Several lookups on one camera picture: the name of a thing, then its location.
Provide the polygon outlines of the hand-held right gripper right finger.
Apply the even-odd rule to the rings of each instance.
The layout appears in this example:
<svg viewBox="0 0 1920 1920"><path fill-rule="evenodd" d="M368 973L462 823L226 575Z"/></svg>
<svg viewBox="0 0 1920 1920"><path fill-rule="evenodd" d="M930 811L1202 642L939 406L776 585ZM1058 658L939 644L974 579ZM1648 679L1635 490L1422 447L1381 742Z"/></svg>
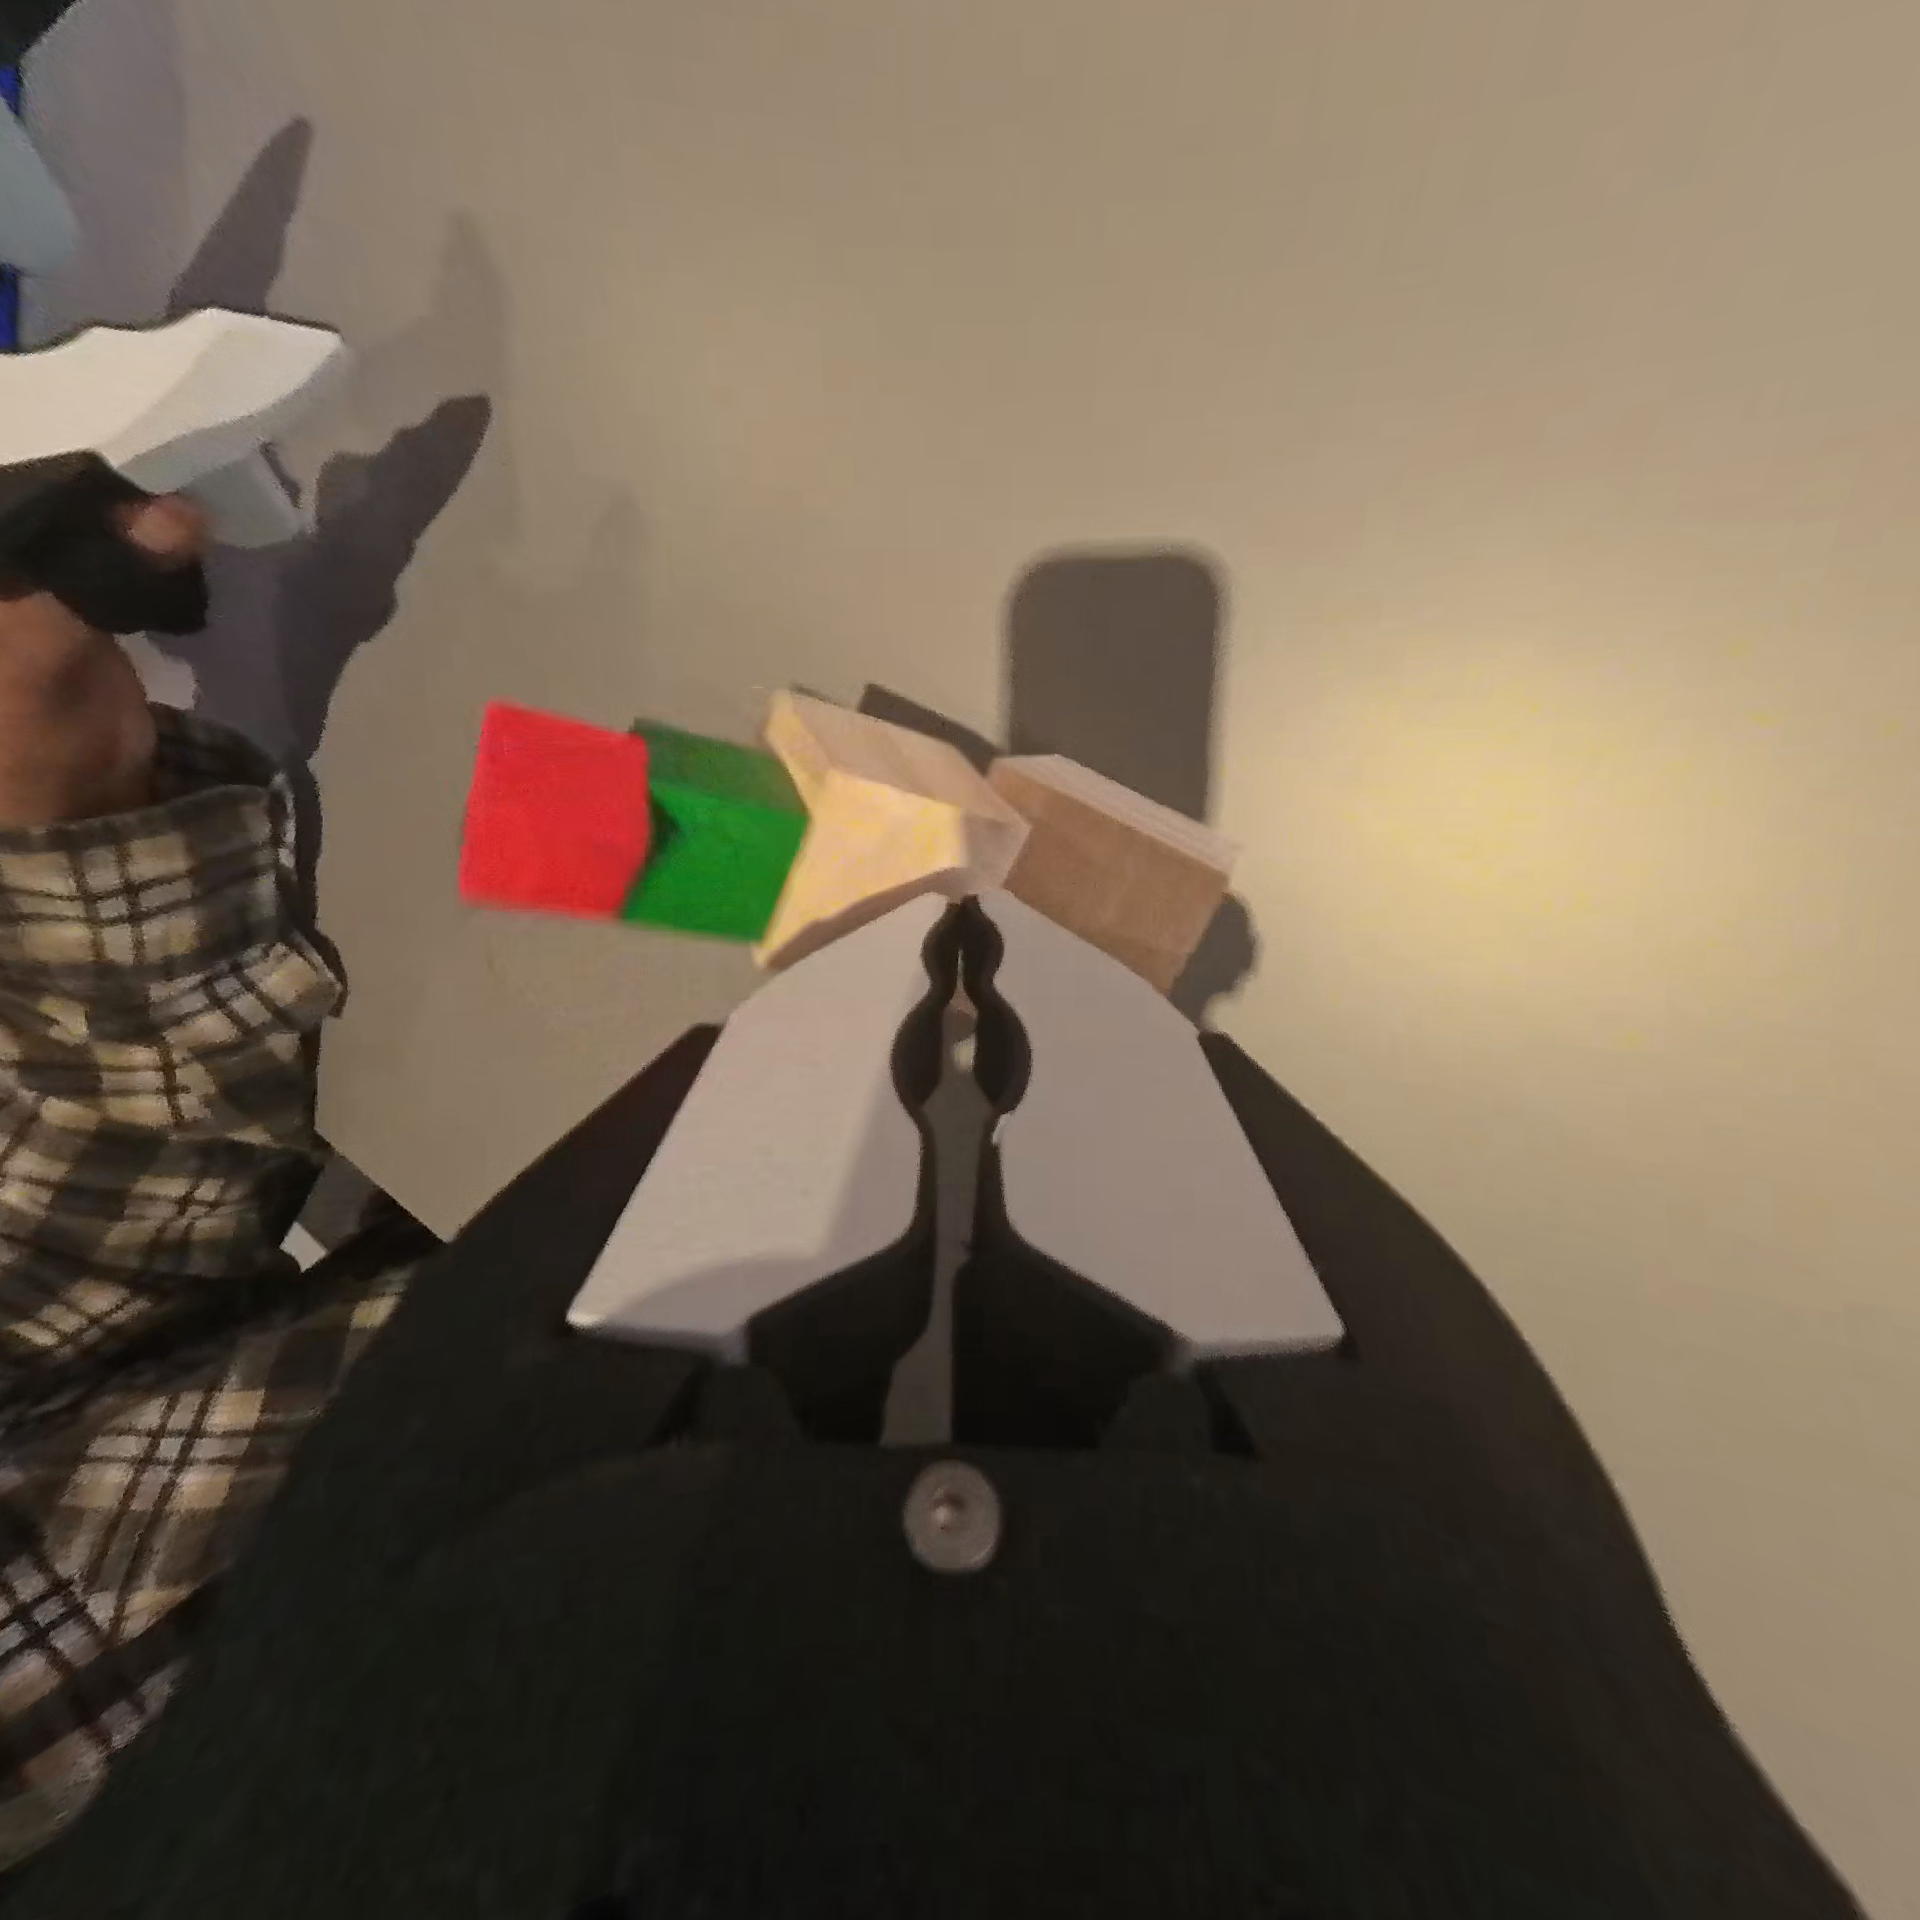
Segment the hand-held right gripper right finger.
<svg viewBox="0 0 1920 1920"><path fill-rule="evenodd" d="M1174 1362L1330 1353L1344 1325L1197 1026L1013 895L971 900L974 1074L1015 1242Z"/></svg>

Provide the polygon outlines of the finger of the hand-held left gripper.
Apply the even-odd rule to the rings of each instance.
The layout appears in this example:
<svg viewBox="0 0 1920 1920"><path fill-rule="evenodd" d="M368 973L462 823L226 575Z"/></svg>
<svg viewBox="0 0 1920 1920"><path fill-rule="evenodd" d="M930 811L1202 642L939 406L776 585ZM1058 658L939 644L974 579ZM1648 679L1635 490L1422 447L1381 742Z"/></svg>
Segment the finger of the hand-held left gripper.
<svg viewBox="0 0 1920 1920"><path fill-rule="evenodd" d="M5 5L6 338L157 319L186 215L181 6Z"/></svg>

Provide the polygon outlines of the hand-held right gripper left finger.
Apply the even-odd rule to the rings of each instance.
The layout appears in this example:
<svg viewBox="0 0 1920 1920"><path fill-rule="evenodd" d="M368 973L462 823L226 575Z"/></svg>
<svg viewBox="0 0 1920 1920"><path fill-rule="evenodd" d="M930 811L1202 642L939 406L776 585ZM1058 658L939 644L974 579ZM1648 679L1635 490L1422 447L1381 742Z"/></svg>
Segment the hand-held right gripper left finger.
<svg viewBox="0 0 1920 1920"><path fill-rule="evenodd" d="M751 1323L896 1245L922 1194L922 1129L896 1045L943 1005L909 899L764 981L703 1066L566 1307L574 1332L739 1362Z"/></svg>

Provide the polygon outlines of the large plain wooden cube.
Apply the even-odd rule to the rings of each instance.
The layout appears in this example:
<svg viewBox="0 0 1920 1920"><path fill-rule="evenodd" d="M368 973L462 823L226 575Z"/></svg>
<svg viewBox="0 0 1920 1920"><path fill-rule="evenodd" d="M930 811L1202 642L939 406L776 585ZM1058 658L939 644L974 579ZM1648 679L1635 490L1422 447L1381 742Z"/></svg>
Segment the large plain wooden cube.
<svg viewBox="0 0 1920 1920"><path fill-rule="evenodd" d="M1004 889L1171 994L1231 887L1234 842L1058 755L998 757L987 781L1027 826Z"/></svg>

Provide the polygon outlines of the green wooden cube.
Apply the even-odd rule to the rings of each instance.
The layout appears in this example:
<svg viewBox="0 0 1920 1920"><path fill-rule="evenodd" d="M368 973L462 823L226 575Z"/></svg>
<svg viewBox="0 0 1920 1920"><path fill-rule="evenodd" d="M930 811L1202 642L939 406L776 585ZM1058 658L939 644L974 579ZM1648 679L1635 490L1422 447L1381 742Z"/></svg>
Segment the green wooden cube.
<svg viewBox="0 0 1920 1920"><path fill-rule="evenodd" d="M734 741L639 718L652 838L616 910L627 924L758 945L810 813L782 762Z"/></svg>

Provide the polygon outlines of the medium plain wooden cube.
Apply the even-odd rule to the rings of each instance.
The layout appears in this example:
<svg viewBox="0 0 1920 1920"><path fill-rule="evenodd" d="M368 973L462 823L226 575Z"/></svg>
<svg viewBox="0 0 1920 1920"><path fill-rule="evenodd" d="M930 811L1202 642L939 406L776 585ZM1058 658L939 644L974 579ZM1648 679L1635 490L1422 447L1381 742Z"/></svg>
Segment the medium plain wooden cube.
<svg viewBox="0 0 1920 1920"><path fill-rule="evenodd" d="M919 895L1000 887L1028 821L950 742L782 687L762 738L806 828L755 958L782 972Z"/></svg>

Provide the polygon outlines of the red wooden cube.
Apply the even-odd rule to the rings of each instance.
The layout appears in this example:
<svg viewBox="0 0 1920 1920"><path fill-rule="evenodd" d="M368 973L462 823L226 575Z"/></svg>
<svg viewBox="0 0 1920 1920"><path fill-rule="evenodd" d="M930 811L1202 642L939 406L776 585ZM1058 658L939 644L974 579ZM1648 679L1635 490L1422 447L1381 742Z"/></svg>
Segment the red wooden cube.
<svg viewBox="0 0 1920 1920"><path fill-rule="evenodd" d="M463 804L469 906L616 922L653 842L642 737L493 701Z"/></svg>

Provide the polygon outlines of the person's left forearm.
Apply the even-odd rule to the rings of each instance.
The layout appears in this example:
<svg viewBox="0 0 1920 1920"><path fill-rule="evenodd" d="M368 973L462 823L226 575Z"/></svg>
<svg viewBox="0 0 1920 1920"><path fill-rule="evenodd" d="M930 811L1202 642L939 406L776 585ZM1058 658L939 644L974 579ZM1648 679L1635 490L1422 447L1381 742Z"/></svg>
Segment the person's left forearm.
<svg viewBox="0 0 1920 1920"><path fill-rule="evenodd" d="M292 1269L320 1029L344 999L296 809L253 742L155 707L152 803L5 829L5 1321L32 1351Z"/></svg>

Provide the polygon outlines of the person's left hand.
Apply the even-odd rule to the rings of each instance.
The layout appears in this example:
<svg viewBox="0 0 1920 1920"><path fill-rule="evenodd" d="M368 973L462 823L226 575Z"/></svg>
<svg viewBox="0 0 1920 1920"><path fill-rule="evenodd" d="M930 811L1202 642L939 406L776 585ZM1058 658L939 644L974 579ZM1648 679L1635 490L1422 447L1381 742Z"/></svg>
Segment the person's left hand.
<svg viewBox="0 0 1920 1920"><path fill-rule="evenodd" d="M5 569L5 833L143 809L155 749L151 699L126 644Z"/></svg>

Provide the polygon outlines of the person's plaid shirt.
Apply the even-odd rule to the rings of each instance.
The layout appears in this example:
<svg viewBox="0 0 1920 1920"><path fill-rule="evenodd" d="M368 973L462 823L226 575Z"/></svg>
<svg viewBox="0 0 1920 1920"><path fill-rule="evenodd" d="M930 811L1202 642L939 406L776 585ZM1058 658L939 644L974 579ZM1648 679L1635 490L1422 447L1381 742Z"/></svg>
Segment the person's plaid shirt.
<svg viewBox="0 0 1920 1920"><path fill-rule="evenodd" d="M163 1717L294 1451L438 1249L381 1218L5 1391L5 1876Z"/></svg>

